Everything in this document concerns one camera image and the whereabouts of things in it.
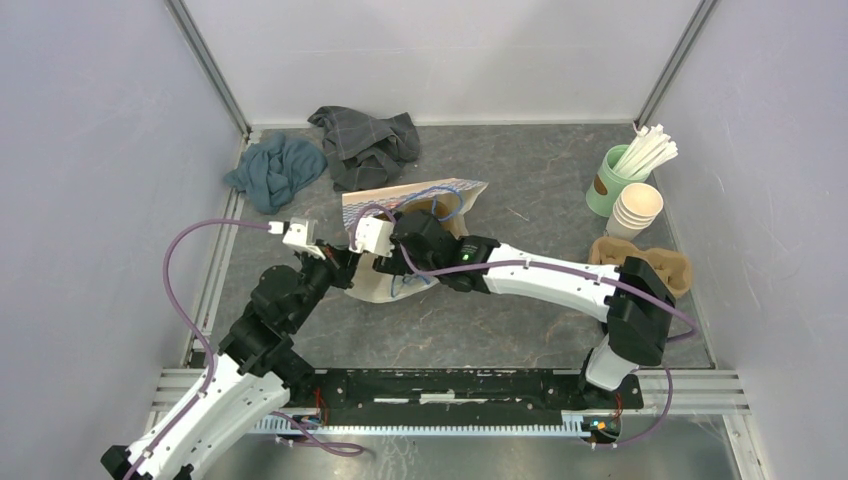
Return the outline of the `printed paper takeout bag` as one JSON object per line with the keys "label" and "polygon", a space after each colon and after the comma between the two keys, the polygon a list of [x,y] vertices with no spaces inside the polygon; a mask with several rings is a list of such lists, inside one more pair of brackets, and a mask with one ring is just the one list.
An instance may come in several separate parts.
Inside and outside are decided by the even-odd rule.
{"label": "printed paper takeout bag", "polygon": [[[442,220],[444,229],[454,236],[469,233],[464,215],[474,206],[479,195],[488,187],[480,180],[448,178],[414,184],[345,193],[341,211],[345,229],[353,231],[354,221],[361,210],[370,204],[379,204],[391,210],[429,210]],[[353,287],[345,294],[356,300],[383,304],[396,302],[425,292],[436,286],[436,280],[415,274],[390,275],[374,270],[376,256],[365,254],[360,258],[353,277]]]}

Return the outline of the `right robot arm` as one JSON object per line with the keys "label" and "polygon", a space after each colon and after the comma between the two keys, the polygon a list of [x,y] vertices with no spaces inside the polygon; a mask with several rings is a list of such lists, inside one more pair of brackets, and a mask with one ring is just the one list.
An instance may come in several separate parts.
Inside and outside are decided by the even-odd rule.
{"label": "right robot arm", "polygon": [[356,220],[353,244],[374,268],[431,278],[458,292],[514,295],[570,308],[606,328],[577,382],[580,400],[602,408],[624,378],[661,364],[675,300],[650,264],[579,264],[533,255],[495,239],[456,237],[425,211]]}

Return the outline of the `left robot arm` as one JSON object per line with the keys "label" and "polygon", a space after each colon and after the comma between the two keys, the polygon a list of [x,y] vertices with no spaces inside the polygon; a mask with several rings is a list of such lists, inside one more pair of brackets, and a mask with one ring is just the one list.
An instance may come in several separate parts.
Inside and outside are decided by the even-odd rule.
{"label": "left robot arm", "polygon": [[199,479],[253,426],[286,404],[306,405],[314,368],[292,336],[332,288],[352,285],[359,254],[322,244],[299,269],[265,270],[207,370],[148,433],[114,445],[101,463],[113,479]]}

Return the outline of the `dark grey cloth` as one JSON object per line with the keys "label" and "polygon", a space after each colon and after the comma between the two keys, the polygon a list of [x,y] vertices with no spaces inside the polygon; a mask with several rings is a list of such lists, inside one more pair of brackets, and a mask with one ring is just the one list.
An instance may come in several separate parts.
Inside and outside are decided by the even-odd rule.
{"label": "dark grey cloth", "polygon": [[322,106],[308,122],[324,131],[322,148],[337,192],[382,188],[421,155],[419,133],[406,112],[376,118],[348,107]]}

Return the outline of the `teal crumpled cloth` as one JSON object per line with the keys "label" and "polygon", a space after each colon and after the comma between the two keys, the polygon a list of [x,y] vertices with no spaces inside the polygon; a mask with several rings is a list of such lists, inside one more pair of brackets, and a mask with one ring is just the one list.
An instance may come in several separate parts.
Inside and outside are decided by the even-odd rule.
{"label": "teal crumpled cloth", "polygon": [[324,153],[313,143],[278,132],[249,146],[223,181],[244,193],[257,212],[274,215],[316,181],[327,166]]}

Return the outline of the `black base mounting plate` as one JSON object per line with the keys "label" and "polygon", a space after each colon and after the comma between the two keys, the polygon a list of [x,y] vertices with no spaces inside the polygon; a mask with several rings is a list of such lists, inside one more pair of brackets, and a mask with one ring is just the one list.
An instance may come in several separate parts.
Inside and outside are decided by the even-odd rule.
{"label": "black base mounting plate", "polygon": [[572,370],[331,368],[294,388],[285,407],[326,407],[332,427],[522,427],[643,405],[635,375],[607,391]]}

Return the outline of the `green straw holder cup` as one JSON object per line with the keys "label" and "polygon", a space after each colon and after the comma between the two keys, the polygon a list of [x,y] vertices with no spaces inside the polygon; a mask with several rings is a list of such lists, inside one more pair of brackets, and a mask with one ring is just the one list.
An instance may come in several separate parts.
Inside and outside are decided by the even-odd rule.
{"label": "green straw holder cup", "polygon": [[607,151],[585,194],[589,209],[601,217],[608,218],[612,214],[614,203],[626,186],[645,180],[645,177],[626,178],[614,170],[627,148],[627,145],[617,145]]}

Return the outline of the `stack of paper cups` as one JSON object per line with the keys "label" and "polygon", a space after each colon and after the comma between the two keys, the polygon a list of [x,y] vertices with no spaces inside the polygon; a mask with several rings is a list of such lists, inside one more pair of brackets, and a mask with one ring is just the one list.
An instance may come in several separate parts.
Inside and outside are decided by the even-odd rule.
{"label": "stack of paper cups", "polygon": [[647,183],[626,186],[608,218],[605,235],[631,241],[647,229],[663,210],[662,194]]}

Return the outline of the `white wrapped straws bundle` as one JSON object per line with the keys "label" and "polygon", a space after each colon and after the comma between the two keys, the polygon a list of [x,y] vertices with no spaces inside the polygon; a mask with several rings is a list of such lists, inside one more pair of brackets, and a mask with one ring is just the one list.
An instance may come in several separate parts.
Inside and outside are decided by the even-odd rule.
{"label": "white wrapped straws bundle", "polygon": [[622,178],[636,179],[650,174],[678,154],[677,143],[662,124],[643,126],[613,167],[613,172]]}

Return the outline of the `brown cardboard cup carrier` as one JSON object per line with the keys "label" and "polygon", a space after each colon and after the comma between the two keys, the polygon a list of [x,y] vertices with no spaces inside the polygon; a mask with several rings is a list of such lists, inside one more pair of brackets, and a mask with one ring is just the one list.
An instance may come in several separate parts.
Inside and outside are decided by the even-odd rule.
{"label": "brown cardboard cup carrier", "polygon": [[626,257],[645,260],[676,299],[683,297],[692,288],[692,263],[686,255],[673,250],[640,249],[626,240],[604,236],[591,245],[588,263],[621,266]]}

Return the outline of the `left corner metal post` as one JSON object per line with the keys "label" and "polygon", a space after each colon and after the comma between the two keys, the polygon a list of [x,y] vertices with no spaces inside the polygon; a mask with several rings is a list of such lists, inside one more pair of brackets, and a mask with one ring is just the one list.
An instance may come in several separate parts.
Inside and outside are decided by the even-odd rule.
{"label": "left corner metal post", "polygon": [[197,26],[189,8],[183,0],[164,0],[178,29],[184,36],[204,75],[210,82],[218,99],[243,138],[252,133],[252,127],[243,113],[233,91],[228,85],[222,70]]}

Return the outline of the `corner metal post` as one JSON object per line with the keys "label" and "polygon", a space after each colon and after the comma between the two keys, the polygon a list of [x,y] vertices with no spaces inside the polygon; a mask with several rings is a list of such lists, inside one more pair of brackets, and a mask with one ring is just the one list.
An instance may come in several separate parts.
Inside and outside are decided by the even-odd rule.
{"label": "corner metal post", "polygon": [[718,0],[698,2],[642,108],[632,122],[635,129],[646,126],[650,122],[719,4]]}
{"label": "corner metal post", "polygon": [[183,0],[164,0],[178,29],[184,36],[204,75],[210,82],[218,99],[243,138],[252,133],[252,127],[243,113],[233,91],[228,85],[222,70],[197,26],[189,8]]}

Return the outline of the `right corner metal post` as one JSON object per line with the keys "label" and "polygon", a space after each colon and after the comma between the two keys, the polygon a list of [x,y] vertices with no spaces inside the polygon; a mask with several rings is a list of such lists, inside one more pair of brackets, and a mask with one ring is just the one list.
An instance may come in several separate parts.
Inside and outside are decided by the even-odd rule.
{"label": "right corner metal post", "polygon": [[650,122],[719,4],[718,0],[698,2],[642,108],[632,122],[635,129],[646,126]]}

